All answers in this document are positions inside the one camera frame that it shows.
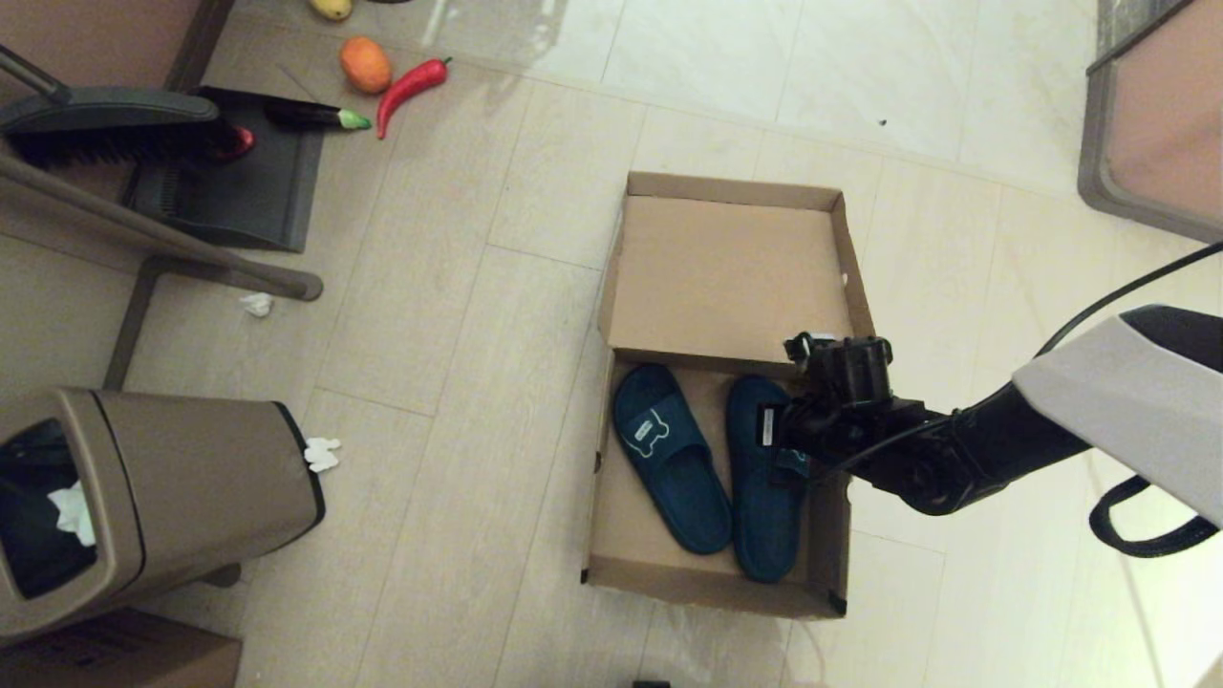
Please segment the closed brown cardboard carton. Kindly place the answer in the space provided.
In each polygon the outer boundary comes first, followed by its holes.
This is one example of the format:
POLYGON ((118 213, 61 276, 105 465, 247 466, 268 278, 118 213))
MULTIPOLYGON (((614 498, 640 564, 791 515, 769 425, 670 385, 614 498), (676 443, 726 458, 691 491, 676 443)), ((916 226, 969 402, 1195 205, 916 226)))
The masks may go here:
POLYGON ((121 610, 0 648, 0 688, 235 688, 237 637, 121 610))

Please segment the brown metal table leg bar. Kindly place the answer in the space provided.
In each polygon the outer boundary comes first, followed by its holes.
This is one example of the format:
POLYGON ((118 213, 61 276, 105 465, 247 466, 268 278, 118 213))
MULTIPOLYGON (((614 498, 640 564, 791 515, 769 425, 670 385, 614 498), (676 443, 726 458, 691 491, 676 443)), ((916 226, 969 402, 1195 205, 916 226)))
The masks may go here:
POLYGON ((165 274, 303 302, 319 299, 324 291, 323 280, 313 273, 246 260, 232 251, 192 238, 117 202, 100 199, 13 156, 0 154, 0 178, 82 211, 97 221, 109 222, 117 229, 120 243, 135 244, 149 253, 146 260, 139 262, 135 292, 119 328, 103 389, 124 389, 158 280, 165 274))

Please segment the white paper waste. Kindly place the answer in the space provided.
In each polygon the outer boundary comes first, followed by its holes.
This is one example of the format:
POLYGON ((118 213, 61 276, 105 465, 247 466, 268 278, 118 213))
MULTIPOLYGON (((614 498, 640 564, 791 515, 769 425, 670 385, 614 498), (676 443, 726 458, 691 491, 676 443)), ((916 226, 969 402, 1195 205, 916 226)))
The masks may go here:
POLYGON ((83 547, 95 547, 95 524, 93 524, 83 483, 75 481, 73 486, 56 489, 48 492, 46 497, 57 512, 55 523, 57 530, 73 534, 83 547))

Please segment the black bin liner bag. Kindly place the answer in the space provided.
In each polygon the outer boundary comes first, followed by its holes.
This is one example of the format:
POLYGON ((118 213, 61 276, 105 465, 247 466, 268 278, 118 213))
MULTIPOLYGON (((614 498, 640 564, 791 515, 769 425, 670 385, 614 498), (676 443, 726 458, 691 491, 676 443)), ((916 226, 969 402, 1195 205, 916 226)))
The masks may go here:
POLYGON ((44 419, 0 444, 0 545, 23 598, 56 591, 97 560, 73 534, 57 530, 48 492, 79 480, 64 426, 44 419))

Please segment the brown cardboard shoe box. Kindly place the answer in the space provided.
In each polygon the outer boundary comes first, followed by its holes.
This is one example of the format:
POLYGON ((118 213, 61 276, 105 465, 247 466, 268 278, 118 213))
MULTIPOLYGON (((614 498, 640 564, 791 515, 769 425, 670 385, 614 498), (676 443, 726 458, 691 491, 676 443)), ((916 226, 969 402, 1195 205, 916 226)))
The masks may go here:
POLYGON ((598 331, 609 362, 600 376, 585 583, 734 613, 845 617, 848 475, 808 489, 790 573, 777 583, 751 582, 730 549, 681 547, 634 470, 614 419, 623 378, 646 364, 664 367, 707 440, 708 469, 731 492, 733 382, 799 382, 783 352, 799 332, 874 335, 843 192, 634 171, 604 274, 598 331))

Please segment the brown plastic trash bin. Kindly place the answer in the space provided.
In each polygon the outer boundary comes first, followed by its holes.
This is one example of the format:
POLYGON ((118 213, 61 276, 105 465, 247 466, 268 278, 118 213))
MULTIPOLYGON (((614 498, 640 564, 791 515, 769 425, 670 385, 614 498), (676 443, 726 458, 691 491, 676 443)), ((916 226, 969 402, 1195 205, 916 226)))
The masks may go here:
POLYGON ((0 646, 201 582, 325 518, 281 402, 42 389, 0 402, 0 444, 44 419, 73 448, 97 560, 56 591, 23 598, 0 545, 0 646))

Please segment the orange toy mango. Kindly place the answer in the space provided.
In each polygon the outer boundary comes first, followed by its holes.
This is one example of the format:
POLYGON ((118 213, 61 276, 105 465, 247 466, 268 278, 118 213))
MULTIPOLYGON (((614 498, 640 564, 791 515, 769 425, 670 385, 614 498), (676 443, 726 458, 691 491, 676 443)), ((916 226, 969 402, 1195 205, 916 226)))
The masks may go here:
POLYGON ((339 53, 339 64, 349 84, 366 95, 380 95, 393 86, 393 61, 368 35, 350 35, 339 53))

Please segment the black dustpan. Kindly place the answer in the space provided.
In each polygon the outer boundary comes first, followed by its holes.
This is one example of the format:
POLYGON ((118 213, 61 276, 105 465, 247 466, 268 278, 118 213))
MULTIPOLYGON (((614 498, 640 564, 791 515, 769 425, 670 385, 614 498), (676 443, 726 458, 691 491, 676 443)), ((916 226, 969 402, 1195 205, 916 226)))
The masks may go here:
POLYGON ((303 252, 324 144, 323 123, 306 114, 323 106, 210 86, 192 93, 252 132, 253 148, 234 161, 139 165, 124 204, 215 247, 303 252))

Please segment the brown table with dark frame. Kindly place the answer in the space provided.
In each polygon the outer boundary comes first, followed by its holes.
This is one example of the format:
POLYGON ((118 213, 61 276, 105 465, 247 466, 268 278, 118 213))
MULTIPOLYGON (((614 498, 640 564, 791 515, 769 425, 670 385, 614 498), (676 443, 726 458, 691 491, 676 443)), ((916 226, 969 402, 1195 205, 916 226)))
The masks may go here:
POLYGON ((0 45, 70 86, 201 83, 236 0, 0 0, 0 45))

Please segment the brown table with grey frame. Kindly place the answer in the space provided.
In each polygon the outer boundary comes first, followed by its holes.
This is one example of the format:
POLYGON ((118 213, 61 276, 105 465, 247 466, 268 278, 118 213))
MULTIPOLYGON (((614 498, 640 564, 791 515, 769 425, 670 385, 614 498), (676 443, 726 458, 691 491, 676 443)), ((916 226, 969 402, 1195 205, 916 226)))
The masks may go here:
POLYGON ((1223 0, 1096 0, 1079 196, 1223 241, 1223 0))

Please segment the dark toy eggplant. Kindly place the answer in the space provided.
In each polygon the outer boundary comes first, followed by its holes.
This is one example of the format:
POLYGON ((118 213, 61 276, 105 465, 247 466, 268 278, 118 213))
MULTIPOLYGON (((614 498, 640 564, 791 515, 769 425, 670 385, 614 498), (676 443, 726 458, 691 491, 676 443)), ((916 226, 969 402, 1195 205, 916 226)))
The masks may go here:
POLYGON ((372 130, 371 120, 360 112, 320 103, 270 100, 263 105, 264 117, 272 123, 294 130, 372 130))

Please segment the dark blue bear-print slipper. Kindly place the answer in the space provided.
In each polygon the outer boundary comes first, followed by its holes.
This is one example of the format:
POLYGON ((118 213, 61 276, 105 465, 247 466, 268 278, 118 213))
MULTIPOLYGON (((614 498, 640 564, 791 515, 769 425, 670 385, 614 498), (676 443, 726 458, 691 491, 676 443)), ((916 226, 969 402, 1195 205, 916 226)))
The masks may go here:
POLYGON ((612 397, 614 434, 660 521, 685 551, 722 552, 731 543, 731 506, 712 448, 676 376, 645 364, 612 397))
POLYGON ((731 384, 725 435, 731 467, 733 545, 750 580, 781 582, 797 561, 812 458, 778 440, 790 396, 767 378, 731 384))

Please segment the black broom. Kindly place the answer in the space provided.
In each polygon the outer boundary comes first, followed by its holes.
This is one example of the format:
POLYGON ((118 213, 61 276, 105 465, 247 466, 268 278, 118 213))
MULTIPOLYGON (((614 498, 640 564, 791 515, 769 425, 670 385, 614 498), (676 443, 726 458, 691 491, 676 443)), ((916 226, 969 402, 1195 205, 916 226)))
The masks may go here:
POLYGON ((33 97, 0 106, 0 134, 35 167, 216 161, 227 122, 205 97, 126 87, 73 88, 0 45, 0 70, 33 97))

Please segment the red toy chili pepper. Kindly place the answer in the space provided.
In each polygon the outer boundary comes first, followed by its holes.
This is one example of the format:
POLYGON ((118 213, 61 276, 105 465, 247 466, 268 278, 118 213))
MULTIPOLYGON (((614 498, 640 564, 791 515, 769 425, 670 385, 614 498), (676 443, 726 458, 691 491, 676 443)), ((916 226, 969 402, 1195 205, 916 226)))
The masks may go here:
POLYGON ((433 90, 446 82, 449 66, 453 57, 430 57, 415 68, 407 71, 401 78, 383 93, 375 112, 375 138, 385 141, 394 114, 405 103, 419 93, 433 90))

